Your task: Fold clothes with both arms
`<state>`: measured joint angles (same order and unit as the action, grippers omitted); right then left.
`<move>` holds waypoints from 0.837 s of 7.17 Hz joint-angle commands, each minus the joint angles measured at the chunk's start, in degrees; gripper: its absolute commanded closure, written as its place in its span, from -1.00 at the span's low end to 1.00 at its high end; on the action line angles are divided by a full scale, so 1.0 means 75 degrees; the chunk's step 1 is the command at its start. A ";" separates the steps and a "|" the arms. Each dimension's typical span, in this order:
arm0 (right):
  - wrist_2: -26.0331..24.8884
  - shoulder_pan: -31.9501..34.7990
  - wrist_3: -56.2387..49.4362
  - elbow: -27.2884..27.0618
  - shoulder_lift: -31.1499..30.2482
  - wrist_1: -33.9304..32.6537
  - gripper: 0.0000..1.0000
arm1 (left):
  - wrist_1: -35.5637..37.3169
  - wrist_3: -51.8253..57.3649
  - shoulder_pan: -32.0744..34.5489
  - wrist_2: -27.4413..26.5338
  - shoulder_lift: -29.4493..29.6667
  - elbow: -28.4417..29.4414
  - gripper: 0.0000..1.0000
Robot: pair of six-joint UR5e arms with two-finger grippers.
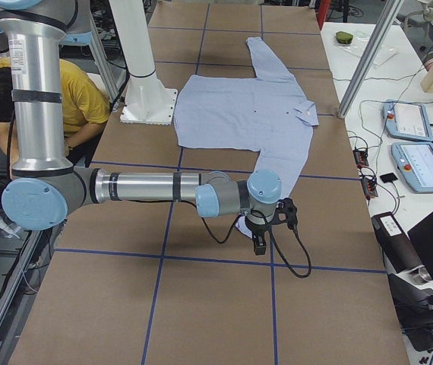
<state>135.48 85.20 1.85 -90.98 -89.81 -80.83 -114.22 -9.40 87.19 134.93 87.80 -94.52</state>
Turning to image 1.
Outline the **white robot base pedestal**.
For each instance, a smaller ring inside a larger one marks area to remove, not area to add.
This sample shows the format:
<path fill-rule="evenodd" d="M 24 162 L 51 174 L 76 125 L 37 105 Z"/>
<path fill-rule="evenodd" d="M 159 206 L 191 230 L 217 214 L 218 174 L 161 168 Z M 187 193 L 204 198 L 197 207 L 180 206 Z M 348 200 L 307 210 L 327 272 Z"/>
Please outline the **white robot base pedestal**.
<path fill-rule="evenodd" d="M 129 73 L 121 121 L 169 125 L 178 91 L 164 87 L 157 77 L 143 2 L 109 4 Z"/>

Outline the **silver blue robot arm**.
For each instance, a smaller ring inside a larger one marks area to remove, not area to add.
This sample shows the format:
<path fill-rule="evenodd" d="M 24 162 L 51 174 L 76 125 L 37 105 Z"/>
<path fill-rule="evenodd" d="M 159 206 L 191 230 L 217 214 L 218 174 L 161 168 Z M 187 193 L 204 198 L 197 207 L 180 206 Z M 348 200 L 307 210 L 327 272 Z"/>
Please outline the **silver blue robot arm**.
<path fill-rule="evenodd" d="M 82 206 L 106 201 L 187 202 L 201 217 L 238 214 L 254 252 L 277 216 L 281 182 L 271 170 L 234 181 L 212 173 L 108 173 L 75 167 L 65 156 L 58 47 L 89 43 L 87 1 L 0 1 L 0 35 L 8 38 L 19 158 L 2 193 L 8 218 L 28 230 L 60 224 Z"/>

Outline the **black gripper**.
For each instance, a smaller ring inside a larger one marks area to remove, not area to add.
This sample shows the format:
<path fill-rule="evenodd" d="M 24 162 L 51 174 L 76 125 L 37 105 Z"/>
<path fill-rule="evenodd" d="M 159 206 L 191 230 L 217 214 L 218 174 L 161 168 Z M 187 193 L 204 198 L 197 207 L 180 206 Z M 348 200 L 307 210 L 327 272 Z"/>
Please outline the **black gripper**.
<path fill-rule="evenodd" d="M 255 245 L 254 254 L 265 254 L 267 251 L 267 244 L 264 235 L 267 231 L 267 225 L 265 223 L 255 223 L 248 215 L 245 218 L 245 226 L 251 231 L 252 242 Z"/>

